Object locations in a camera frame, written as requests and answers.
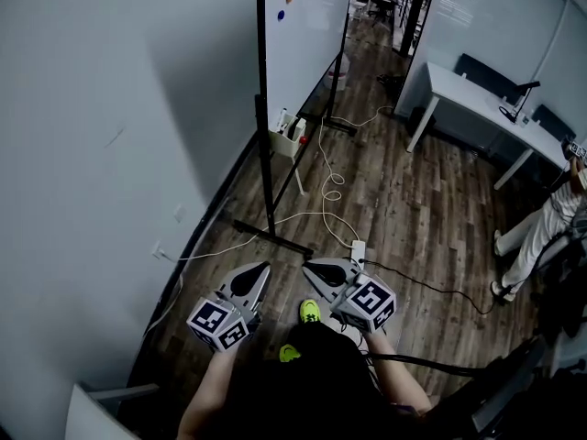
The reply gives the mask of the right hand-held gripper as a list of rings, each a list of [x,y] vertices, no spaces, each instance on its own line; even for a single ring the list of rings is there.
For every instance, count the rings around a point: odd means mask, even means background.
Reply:
[[[303,264],[302,272],[314,289],[331,303],[330,312],[344,325],[373,334],[395,314],[395,293],[377,277],[360,273],[360,267],[351,260],[314,258]],[[343,289],[345,279],[352,278]]]

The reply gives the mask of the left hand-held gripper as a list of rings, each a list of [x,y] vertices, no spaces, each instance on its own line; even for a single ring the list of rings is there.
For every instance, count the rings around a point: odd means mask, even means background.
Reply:
[[[258,307],[271,276],[269,263],[250,263],[231,270],[222,290],[201,298],[186,320],[190,330],[216,352],[226,352],[260,325]]]

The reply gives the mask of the black-framed rolling whiteboard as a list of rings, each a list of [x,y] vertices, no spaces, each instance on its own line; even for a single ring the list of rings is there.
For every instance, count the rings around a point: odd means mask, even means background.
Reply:
[[[355,136],[357,129],[335,121],[332,116],[335,91],[333,82],[324,111],[319,115],[303,107],[314,89],[329,72],[339,73],[349,22],[349,0],[256,0],[260,91],[255,97],[257,140],[267,227],[235,221],[234,227],[310,258],[312,249],[289,241],[276,232],[274,213],[283,194],[272,186],[269,128],[278,121],[283,108],[306,121],[307,143],[296,156],[298,168],[318,127],[330,127]],[[284,19],[278,20],[284,10]]]

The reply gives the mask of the person's right forearm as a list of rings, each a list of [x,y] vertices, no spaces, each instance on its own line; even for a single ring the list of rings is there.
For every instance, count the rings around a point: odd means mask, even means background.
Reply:
[[[393,346],[383,332],[367,333],[364,338],[372,354],[395,354]],[[374,359],[373,366],[382,393],[389,402],[410,406],[418,414],[427,413],[432,409],[425,391],[402,362]]]

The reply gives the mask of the person's left forearm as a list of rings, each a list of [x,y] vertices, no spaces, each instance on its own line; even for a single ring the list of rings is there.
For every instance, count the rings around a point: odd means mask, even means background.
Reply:
[[[177,440],[198,440],[221,412],[237,353],[235,346],[226,352],[215,352],[211,357],[201,383],[183,413]]]

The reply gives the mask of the person's right green shoe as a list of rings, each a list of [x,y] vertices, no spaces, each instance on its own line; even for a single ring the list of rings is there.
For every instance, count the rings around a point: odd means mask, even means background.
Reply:
[[[321,312],[317,302],[313,299],[303,300],[299,307],[299,316],[302,324],[319,323]]]

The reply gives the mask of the white slanted support leg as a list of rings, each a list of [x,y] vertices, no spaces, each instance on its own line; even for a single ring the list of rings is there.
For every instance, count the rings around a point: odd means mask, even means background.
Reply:
[[[292,161],[292,164],[293,164],[294,177],[296,178],[296,182],[297,182],[297,186],[298,186],[298,189],[299,189],[299,193],[300,193],[301,196],[305,196],[305,190],[304,190],[304,187],[303,187],[301,178],[300,178],[299,170],[294,165],[295,164],[295,161],[296,161],[295,157],[292,157],[291,158],[291,161]]]

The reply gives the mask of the person's black clothing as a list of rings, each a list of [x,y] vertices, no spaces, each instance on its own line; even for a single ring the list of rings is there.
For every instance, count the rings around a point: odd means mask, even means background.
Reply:
[[[395,440],[415,432],[415,417],[384,399],[348,337],[305,323],[287,342],[298,358],[257,361],[238,372],[219,417],[225,438]]]

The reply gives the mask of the white marker caddy box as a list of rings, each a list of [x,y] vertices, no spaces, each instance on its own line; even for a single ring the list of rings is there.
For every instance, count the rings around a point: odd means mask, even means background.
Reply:
[[[293,140],[290,140],[286,136],[287,127],[293,122],[296,116],[297,115],[289,114],[287,111],[287,115],[285,117],[287,124],[282,130],[277,130],[278,121],[276,124],[270,126],[269,128],[269,139],[271,143],[271,149],[275,153],[278,153],[290,159],[296,156],[299,148],[302,146],[302,144],[299,143],[299,138],[301,136],[305,136],[306,121],[300,116],[297,116],[300,118],[300,121],[295,130]]]

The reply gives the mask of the small white table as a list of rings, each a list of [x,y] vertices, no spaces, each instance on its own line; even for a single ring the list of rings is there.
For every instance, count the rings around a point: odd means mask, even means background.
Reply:
[[[122,402],[151,395],[159,390],[155,383],[113,390],[86,390],[72,387],[64,440],[141,440],[105,407],[105,402]]]

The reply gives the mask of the white office desk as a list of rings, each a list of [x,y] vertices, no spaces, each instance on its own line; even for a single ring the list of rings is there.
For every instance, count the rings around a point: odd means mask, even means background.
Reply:
[[[560,142],[539,123],[524,114],[520,114],[515,121],[510,121],[500,110],[504,107],[501,100],[481,86],[431,62],[426,65],[426,70],[431,86],[431,97],[406,148],[407,152],[411,153],[415,149],[438,102],[446,101],[490,122],[526,147],[515,163],[493,185],[495,190],[504,186],[534,154],[548,160],[560,171],[568,169],[569,163],[563,155]]]

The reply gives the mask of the grey office chair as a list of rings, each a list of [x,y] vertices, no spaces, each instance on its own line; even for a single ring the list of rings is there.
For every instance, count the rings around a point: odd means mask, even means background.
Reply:
[[[573,338],[587,322],[587,211],[548,244],[537,263],[543,289],[531,293],[537,307],[533,334],[552,345],[560,334]]]

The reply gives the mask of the dark desk partition panel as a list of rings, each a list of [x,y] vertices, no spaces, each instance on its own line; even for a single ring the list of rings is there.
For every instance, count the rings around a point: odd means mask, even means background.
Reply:
[[[460,55],[454,72],[510,105],[515,105],[521,97],[516,83],[466,53]]]
[[[572,141],[576,138],[574,131],[544,104],[540,104],[532,115],[532,120],[540,124],[559,142]]]

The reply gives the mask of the black pillar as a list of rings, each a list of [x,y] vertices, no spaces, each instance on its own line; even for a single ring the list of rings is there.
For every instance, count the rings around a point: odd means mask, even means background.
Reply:
[[[424,0],[411,0],[409,14],[402,38],[402,44],[399,50],[399,55],[403,58],[406,58],[409,55],[409,50],[415,36],[415,30],[418,24],[418,18],[423,2]]]

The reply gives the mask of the black desk lamp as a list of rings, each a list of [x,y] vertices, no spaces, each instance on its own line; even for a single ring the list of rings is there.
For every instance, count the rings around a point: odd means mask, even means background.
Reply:
[[[500,105],[499,111],[501,114],[504,115],[512,124],[515,124],[529,94],[534,88],[538,88],[540,85],[541,83],[538,80],[517,85],[515,89],[519,94],[518,101],[510,108]]]

